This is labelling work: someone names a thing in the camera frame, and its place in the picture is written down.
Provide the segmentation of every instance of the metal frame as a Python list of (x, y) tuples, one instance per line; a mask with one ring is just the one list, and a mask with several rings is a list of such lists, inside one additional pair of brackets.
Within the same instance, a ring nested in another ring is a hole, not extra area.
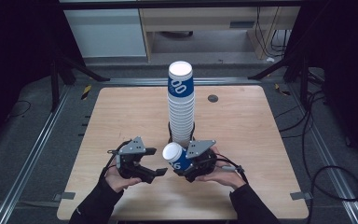
[[(290, 92), (296, 92), (295, 89), (292, 87), (292, 85), (289, 85)], [(296, 94), (293, 94), (295, 97), (295, 100), (298, 105), (301, 105), (300, 99), (296, 96)], [(303, 107), (300, 107), (301, 113), (305, 115), (305, 111)], [(337, 166), (337, 162), (334, 160), (332, 154), (330, 153), (330, 150), (326, 143), (324, 142), (324, 139), (322, 138), (321, 133), (319, 132), (316, 125), (310, 125), (310, 133), (313, 142), (315, 143), (315, 146), (319, 152), (319, 155), (321, 156), (321, 159), (324, 163), (324, 165), (335, 165)], [(337, 194), (341, 198), (354, 198), (355, 195), (353, 194), (353, 191), (351, 190), (350, 185), (348, 184), (347, 179), (343, 175), (343, 173), (340, 170), (327, 170), (327, 173), (330, 176), (331, 181), (333, 182), (334, 187), (336, 188)], [(344, 205), (345, 210), (348, 213), (348, 216), (351, 219), (352, 223), (358, 223), (358, 202), (342, 202)]]
[(0, 205), (0, 223), (7, 223), (8, 219), (10, 218), (10, 215), (13, 212), (14, 207), (16, 206), (16, 203), (20, 198), (28, 179), (31, 176), (34, 167), (36, 166), (39, 156), (41, 155), (43, 148), (48, 141), (48, 138), (57, 121), (57, 118), (61, 114), (69, 90), (71, 90), (71, 88), (65, 86), (62, 92), (61, 102), (58, 104), (57, 109), (54, 112), (51, 112), (48, 116), (48, 120), (46, 121), (42, 132), (39, 134), (36, 142), (34, 143), (34, 146), (27, 160), (25, 161), (24, 165), (20, 170), (19, 175), (16, 178), (16, 181), (9, 190), (7, 196), (5, 197), (5, 200)]

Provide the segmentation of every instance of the metal bracket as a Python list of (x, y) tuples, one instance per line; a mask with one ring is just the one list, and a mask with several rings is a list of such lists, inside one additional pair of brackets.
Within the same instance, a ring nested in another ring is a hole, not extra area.
[(193, 159), (204, 153), (211, 146), (216, 144), (214, 140), (199, 140), (199, 141), (190, 141), (188, 145), (188, 150), (186, 153), (187, 159)]
[(126, 146), (124, 146), (121, 150), (118, 151), (118, 155), (142, 153), (146, 153), (146, 148), (140, 136), (135, 137)]
[(290, 193), (290, 196), (292, 197), (292, 200), (299, 200), (299, 199), (304, 199), (305, 201), (313, 199), (313, 196), (310, 192), (295, 192), (295, 193)]

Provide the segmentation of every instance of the black cable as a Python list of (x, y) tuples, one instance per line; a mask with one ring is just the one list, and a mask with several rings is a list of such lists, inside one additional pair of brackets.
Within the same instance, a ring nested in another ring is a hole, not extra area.
[(223, 157), (224, 159), (219, 159), (219, 158), (211, 158), (211, 159), (206, 159), (203, 161), (197, 161), (197, 163), (195, 164), (203, 164), (205, 162), (209, 162), (209, 161), (225, 161), (228, 162), (229, 164), (233, 165), (235, 167), (235, 171), (240, 174), (241, 178), (243, 179), (243, 181), (245, 181), (247, 184), (249, 184), (248, 178), (246, 178), (246, 175), (244, 173), (244, 170), (242, 169), (242, 167), (240, 165), (237, 165), (234, 161), (231, 161), (229, 158), (221, 155), (221, 154), (216, 154), (218, 156)]
[(8, 115), (7, 118), (14, 118), (14, 117), (18, 117), (18, 116), (21, 116), (21, 115), (24, 115), (30, 108), (31, 108), (31, 103), (29, 101), (18, 101), (17, 103), (27, 103), (28, 104), (28, 108), (25, 109), (24, 112), (21, 112), (19, 114), (16, 114), (16, 115)]
[[(261, 49), (263, 50), (263, 52), (269, 56), (269, 57), (280, 57), (282, 55), (275, 55), (275, 54), (271, 54), (269, 53), (269, 51), (267, 50), (267, 45), (266, 45), (266, 41), (264, 39), (264, 36), (263, 36), (263, 32), (261, 30), (261, 26), (260, 26), (260, 7), (257, 7), (257, 15), (256, 15), (256, 23), (255, 23), (255, 38), (258, 42), (258, 44), (261, 46)], [(257, 36), (257, 27), (258, 27), (258, 30), (260, 31), (260, 34), (261, 34), (261, 38), (262, 38), (262, 43), (263, 45), (261, 44), (260, 40), (258, 39), (258, 36)]]
[[(315, 96), (315, 95), (317, 95), (317, 94), (319, 94), (319, 93), (321, 93), (322, 91), (316, 91), (315, 93), (313, 93), (312, 95), (313, 96)], [(312, 97), (312, 95), (311, 95), (311, 97), (308, 99), (308, 101), (307, 101), (307, 103), (306, 103), (306, 108), (310, 108), (310, 106), (314, 103), (313, 102), (313, 98), (314, 97)], [(306, 111), (306, 113), (304, 114), (304, 116), (302, 117), (302, 119), (301, 120), (299, 120), (297, 123), (295, 123), (295, 124), (293, 124), (292, 126), (290, 126), (290, 127), (287, 127), (287, 128), (284, 128), (284, 129), (280, 129), (279, 130), (279, 132), (280, 133), (283, 133), (283, 132), (286, 132), (286, 131), (288, 131), (288, 130), (291, 130), (291, 129), (294, 129), (295, 127), (297, 127), (298, 125), (300, 125), (301, 124), (301, 122), (307, 117), (307, 115), (309, 114), (309, 112), (310, 112), (310, 110), (308, 109), (307, 111)]]
[[(315, 99), (315, 100), (312, 100), (311, 103), (313, 104), (313, 103), (315, 103), (316, 101), (322, 100), (323, 98), (324, 98), (324, 96), (319, 97), (319, 98), (317, 98), (317, 99)], [(276, 119), (277, 117), (283, 115), (283, 114), (286, 114), (286, 113), (288, 113), (288, 112), (290, 112), (290, 111), (296, 109), (297, 107), (299, 107), (299, 105), (297, 105), (297, 106), (295, 106), (295, 107), (293, 107), (293, 108), (291, 108), (291, 109), (289, 109), (289, 110), (286, 110), (286, 111), (282, 112), (281, 114), (279, 114), (278, 116), (276, 116), (275, 119)], [(292, 127), (285, 128), (284, 130), (281, 130), (280, 132), (284, 132), (284, 131), (287, 131), (287, 130), (289, 130), (289, 129), (292, 129), (292, 128), (298, 126), (299, 123), (300, 123), (300, 122), (298, 122), (297, 124), (293, 125)], [(313, 125), (313, 117), (312, 117), (312, 124), (311, 124), (310, 127), (305, 131), (305, 133), (307, 133), (307, 132), (310, 131), (312, 125)], [(302, 136), (302, 133), (299, 134), (299, 135), (283, 136), (282, 138), (293, 138), (293, 137), (300, 137), (300, 136)]]
[(288, 110), (282, 112), (281, 114), (275, 116), (274, 118), (277, 119), (278, 117), (280, 117), (280, 116), (282, 116), (282, 115), (284, 115), (284, 114), (287, 114), (287, 113), (289, 113), (290, 111), (292, 111), (292, 110), (294, 110), (294, 109), (296, 109), (296, 108), (298, 108), (298, 107), (300, 107), (300, 105), (296, 105), (295, 107), (290, 108), (290, 109), (288, 109)]
[(108, 150), (107, 153), (111, 153), (113, 154), (112, 157), (109, 159), (108, 163), (104, 166), (103, 170), (101, 171), (100, 174), (100, 179), (104, 178), (104, 176), (106, 175), (107, 170), (109, 170), (111, 167), (115, 166), (115, 165), (110, 165), (110, 163), (112, 162), (112, 160), (115, 158), (115, 156), (117, 155), (117, 152), (124, 146), (126, 146), (131, 140), (125, 141), (123, 143), (120, 144), (120, 146), (117, 147), (116, 150)]
[[(345, 168), (342, 168), (340, 166), (336, 166), (336, 165), (327, 165), (327, 166), (323, 166), (322, 168), (320, 168), (316, 174), (312, 177), (310, 175), (310, 170), (309, 170), (309, 167), (307, 165), (307, 161), (306, 161), (306, 157), (305, 157), (305, 133), (306, 133), (306, 130), (307, 130), (307, 126), (308, 126), (308, 122), (310, 121), (310, 118), (312, 117), (312, 105), (313, 103), (316, 101), (314, 98), (316, 96), (316, 92), (312, 94), (312, 96), (308, 99), (308, 102), (310, 102), (309, 106), (308, 106), (308, 115), (307, 115), (307, 120), (304, 124), (304, 127), (303, 127), (303, 131), (302, 131), (302, 136), (301, 136), (301, 151), (302, 151), (302, 160), (303, 160), (303, 163), (304, 163), (304, 168), (306, 170), (306, 173), (307, 173), (307, 176), (308, 178), (310, 179), (311, 181), (311, 186), (310, 186), (310, 193), (313, 195), (313, 192), (314, 192), (314, 189), (318, 189), (321, 193), (323, 193), (324, 195), (330, 197), (330, 198), (333, 198), (335, 200), (340, 200), (340, 201), (344, 201), (344, 202), (356, 202), (358, 201), (358, 195), (354, 198), (342, 198), (342, 197), (338, 197), (334, 194), (331, 194), (329, 192), (327, 192), (327, 190), (321, 188), (320, 186), (318, 186), (316, 184), (316, 178), (318, 177), (318, 175), (323, 171), (323, 170), (326, 170), (326, 169), (339, 169), (339, 170), (342, 170), (344, 171), (345, 173), (347, 173), (348, 175), (350, 175), (355, 181), (356, 183), (358, 184), (358, 179), (356, 178), (356, 176), (354, 174), (352, 174), (349, 170), (345, 169)], [(313, 199), (310, 199), (310, 210), (309, 210), (309, 216), (308, 216), (308, 219), (307, 219), (307, 223), (309, 224), (310, 223), (310, 220), (311, 220), (311, 217), (312, 217), (312, 212), (313, 212)]]

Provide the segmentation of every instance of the wooden table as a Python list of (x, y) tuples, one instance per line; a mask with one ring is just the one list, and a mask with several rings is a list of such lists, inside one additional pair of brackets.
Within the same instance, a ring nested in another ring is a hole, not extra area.
[[(216, 140), (220, 152), (241, 164), (262, 201), (278, 218), (305, 218), (303, 200), (292, 201), (290, 193), (300, 191), (291, 163), (272, 117), (267, 98), (259, 86), (197, 86), (195, 137)], [(215, 94), (218, 102), (208, 96)], [(95, 187), (102, 168), (123, 141), (141, 136), (154, 156), (141, 164), (150, 169), (170, 167), (162, 158), (169, 139), (166, 87), (102, 89), (79, 149), (62, 199), (59, 219), (69, 219), (76, 207)], [(230, 187), (217, 183), (188, 183), (170, 168), (152, 184), (126, 189), (112, 219), (236, 219), (228, 194)]]

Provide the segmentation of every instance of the cable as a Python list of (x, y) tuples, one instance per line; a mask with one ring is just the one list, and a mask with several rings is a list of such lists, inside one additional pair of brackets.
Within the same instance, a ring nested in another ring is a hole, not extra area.
[(227, 158), (227, 157), (225, 157), (225, 156), (223, 156), (221, 154), (215, 154), (215, 155), (221, 156), (221, 157), (223, 157), (223, 159), (220, 159), (220, 158), (206, 159), (206, 160), (203, 160), (203, 161), (197, 161), (197, 163), (194, 163), (194, 165), (200, 165), (200, 164), (203, 164), (203, 163), (206, 163), (206, 162), (209, 162), (209, 161), (225, 161), (225, 162), (228, 162), (229, 164), (231, 164), (231, 165), (233, 165), (235, 167), (235, 171), (238, 174), (240, 174), (240, 176), (243, 179), (243, 181), (245, 181), (246, 183), (249, 184), (248, 178), (246, 178), (244, 170), (240, 165), (237, 165), (234, 161), (231, 161), (229, 158)]
[[(314, 96), (317, 95), (317, 94), (319, 94), (319, 93), (321, 93), (321, 92), (322, 92), (322, 91), (316, 91), (315, 93), (312, 93), (312, 94), (311, 94), (311, 97), (308, 99), (308, 101), (307, 101), (307, 103), (306, 103), (306, 108), (310, 108), (310, 106), (314, 103), (314, 102), (313, 102)], [(286, 131), (288, 131), (288, 130), (294, 129), (295, 127), (297, 127), (298, 125), (301, 124), (301, 122), (307, 117), (307, 115), (309, 114), (309, 112), (310, 112), (310, 110), (308, 109), (308, 110), (306, 111), (306, 113), (304, 114), (304, 116), (302, 117), (301, 120), (299, 120), (297, 123), (295, 123), (294, 125), (292, 125), (292, 126), (290, 126), (290, 127), (287, 127), (287, 128), (284, 128), (284, 129), (280, 129), (279, 132), (280, 132), (280, 133), (283, 133), (283, 132), (286, 132)]]
[[(344, 202), (356, 202), (358, 201), (358, 195), (355, 196), (354, 198), (342, 198), (342, 197), (338, 197), (334, 194), (331, 194), (329, 192), (327, 192), (327, 190), (321, 188), (320, 186), (318, 186), (316, 184), (316, 179), (318, 177), (318, 175), (326, 170), (326, 169), (339, 169), (341, 171), (344, 171), (345, 173), (347, 173), (348, 175), (350, 175), (357, 183), (358, 185), (358, 179), (356, 178), (356, 176), (354, 174), (352, 174), (349, 170), (345, 169), (345, 168), (342, 168), (340, 166), (336, 166), (336, 165), (327, 165), (327, 166), (323, 166), (321, 167), (314, 176), (311, 176), (310, 174), (310, 170), (309, 170), (309, 167), (307, 165), (307, 161), (306, 161), (306, 157), (305, 157), (305, 133), (306, 133), (306, 130), (307, 130), (307, 126), (308, 126), (308, 122), (310, 121), (310, 118), (312, 117), (312, 105), (313, 103), (316, 101), (314, 98), (316, 96), (316, 93), (313, 93), (312, 96), (308, 99), (308, 102), (310, 102), (309, 106), (308, 106), (308, 115), (307, 115), (307, 119), (306, 119), (306, 122), (304, 124), (304, 127), (303, 127), (303, 130), (302, 130), (302, 136), (301, 136), (301, 152), (302, 152), (302, 160), (303, 160), (303, 163), (304, 163), (304, 168), (306, 170), (306, 173), (307, 173), (307, 176), (308, 178), (310, 179), (311, 181), (311, 186), (310, 186), (310, 193), (313, 195), (313, 192), (314, 192), (314, 189), (318, 189), (321, 193), (323, 193), (324, 195), (330, 197), (330, 198), (333, 198), (335, 200), (341, 200), (341, 201), (344, 201)], [(312, 212), (313, 212), (313, 199), (310, 199), (310, 210), (309, 210), (310, 214), (307, 218), (307, 223), (309, 224), (310, 223), (310, 220), (311, 220), (311, 217), (312, 217)]]
[[(264, 36), (263, 36), (263, 32), (261, 30), (261, 26), (260, 26), (260, 7), (257, 7), (257, 15), (256, 15), (256, 23), (255, 23), (255, 38), (258, 42), (258, 44), (261, 46), (261, 49), (263, 50), (263, 52), (269, 56), (269, 57), (280, 57), (282, 55), (275, 55), (275, 54), (271, 54), (269, 53), (269, 51), (267, 50), (267, 45), (266, 45), (266, 41), (264, 39)], [(257, 27), (258, 27), (258, 30), (260, 31), (260, 34), (261, 34), (261, 38), (262, 38), (262, 43), (263, 45), (261, 44), (260, 40), (258, 39), (258, 36), (257, 36)]]
[(29, 101), (18, 101), (17, 103), (27, 103), (28, 104), (28, 108), (25, 109), (24, 112), (21, 112), (20, 114), (16, 114), (16, 115), (8, 115), (7, 118), (14, 118), (14, 117), (18, 117), (18, 116), (21, 116), (21, 115), (24, 115), (30, 108), (31, 108), (31, 103)]

